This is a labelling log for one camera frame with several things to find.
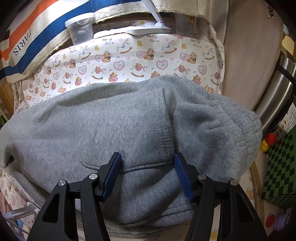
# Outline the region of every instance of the clear plastic cup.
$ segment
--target clear plastic cup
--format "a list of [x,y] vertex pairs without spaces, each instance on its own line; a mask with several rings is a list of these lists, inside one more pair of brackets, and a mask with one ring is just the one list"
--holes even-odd
[[93,12],[84,13],[73,17],[65,22],[66,28],[69,29],[73,45],[93,39],[92,21]]

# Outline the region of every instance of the orange stripe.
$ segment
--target orange stripe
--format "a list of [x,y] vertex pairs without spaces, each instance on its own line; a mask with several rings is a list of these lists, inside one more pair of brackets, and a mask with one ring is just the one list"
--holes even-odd
[[58,0],[41,0],[33,12],[23,21],[9,37],[9,47],[3,52],[0,50],[0,58],[8,60],[9,53],[13,47],[17,44],[22,36],[29,30],[34,20],[44,12],[49,6],[57,2]]

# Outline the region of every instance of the white cable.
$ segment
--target white cable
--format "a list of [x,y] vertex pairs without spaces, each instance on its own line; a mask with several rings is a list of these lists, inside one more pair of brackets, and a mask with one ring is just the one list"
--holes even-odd
[[25,234],[28,234],[28,235],[29,235],[29,233],[28,233],[27,231],[21,229],[18,225],[16,225],[16,223],[10,221],[10,220],[7,219],[7,218],[4,218],[4,220],[5,220],[6,222],[10,223],[12,226],[16,227],[18,230],[20,230],[20,231],[24,232]]

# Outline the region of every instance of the blue gripper pad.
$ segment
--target blue gripper pad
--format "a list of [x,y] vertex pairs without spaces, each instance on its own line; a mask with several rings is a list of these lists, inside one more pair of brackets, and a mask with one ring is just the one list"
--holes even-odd
[[106,177],[105,182],[104,182],[104,192],[102,194],[102,197],[105,201],[108,197],[111,196],[117,176],[119,174],[119,170],[121,168],[121,162],[122,162],[121,154],[119,153],[117,155],[112,167],[110,168],[108,176]]
[[182,186],[182,190],[184,192],[185,197],[189,199],[190,202],[194,201],[194,195],[192,192],[192,183],[187,175],[187,172],[178,156],[175,154],[175,170],[178,175],[180,184]]

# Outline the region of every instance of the fabric backdrop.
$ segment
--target fabric backdrop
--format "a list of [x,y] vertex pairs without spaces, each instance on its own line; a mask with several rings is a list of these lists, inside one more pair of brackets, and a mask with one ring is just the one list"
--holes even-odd
[[[206,17],[208,0],[153,0],[159,12]],[[69,38],[65,21],[94,12],[94,23],[129,13],[148,12],[140,0],[34,0],[13,21],[0,42],[0,81],[27,77]]]

